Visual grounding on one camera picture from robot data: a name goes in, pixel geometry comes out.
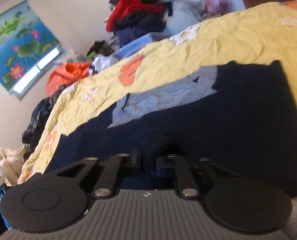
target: yellow bedsheet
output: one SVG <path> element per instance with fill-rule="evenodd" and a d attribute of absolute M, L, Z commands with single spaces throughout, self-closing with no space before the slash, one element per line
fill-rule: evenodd
<path fill-rule="evenodd" d="M 138 63 L 128 64 L 137 56 Z M 139 93 L 183 78 L 200 66 L 231 60 L 270 64 L 276 59 L 282 62 L 297 103 L 297 10 L 274 2 L 206 20 L 188 28 L 182 36 L 149 44 L 62 93 L 18 183 L 44 172 L 61 133 L 70 134 L 126 93 Z"/>

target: window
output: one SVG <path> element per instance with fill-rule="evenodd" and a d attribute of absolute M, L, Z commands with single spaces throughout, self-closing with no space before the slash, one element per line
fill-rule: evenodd
<path fill-rule="evenodd" d="M 55 47 L 41 58 L 12 88 L 10 91 L 17 98 L 22 99 L 34 83 L 52 67 L 52 61 L 63 53 L 60 47 Z"/>

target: pink lotus flower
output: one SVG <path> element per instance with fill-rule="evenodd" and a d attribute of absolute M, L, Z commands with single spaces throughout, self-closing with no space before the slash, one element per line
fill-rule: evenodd
<path fill-rule="evenodd" d="M 40 37 L 40 34 L 38 33 L 38 31 L 31 31 L 31 34 L 33 35 L 33 37 L 35 38 L 35 39 L 38 39 L 39 37 Z"/>
<path fill-rule="evenodd" d="M 12 79 L 17 79 L 22 76 L 23 72 L 24 68 L 22 68 L 20 64 L 16 64 L 13 68 L 11 68 L 10 75 Z"/>

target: bright window pane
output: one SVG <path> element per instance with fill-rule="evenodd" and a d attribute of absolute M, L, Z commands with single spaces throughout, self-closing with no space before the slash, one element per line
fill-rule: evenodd
<path fill-rule="evenodd" d="M 34 66 L 31 68 L 21 79 L 20 81 L 14 86 L 14 91 L 20 94 L 23 89 L 36 77 L 36 75 L 40 72 L 38 67 Z"/>
<path fill-rule="evenodd" d="M 44 68 L 59 54 L 60 54 L 60 50 L 58 48 L 52 49 L 48 54 L 44 56 L 43 59 L 39 61 L 39 63 L 37 63 L 37 66 L 39 67 L 39 69 Z"/>

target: pink plastic bag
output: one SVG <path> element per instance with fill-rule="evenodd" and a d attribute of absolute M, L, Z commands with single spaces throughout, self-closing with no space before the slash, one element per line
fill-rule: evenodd
<path fill-rule="evenodd" d="M 205 0 L 205 7 L 212 15 L 224 14 L 228 7 L 228 0 Z"/>

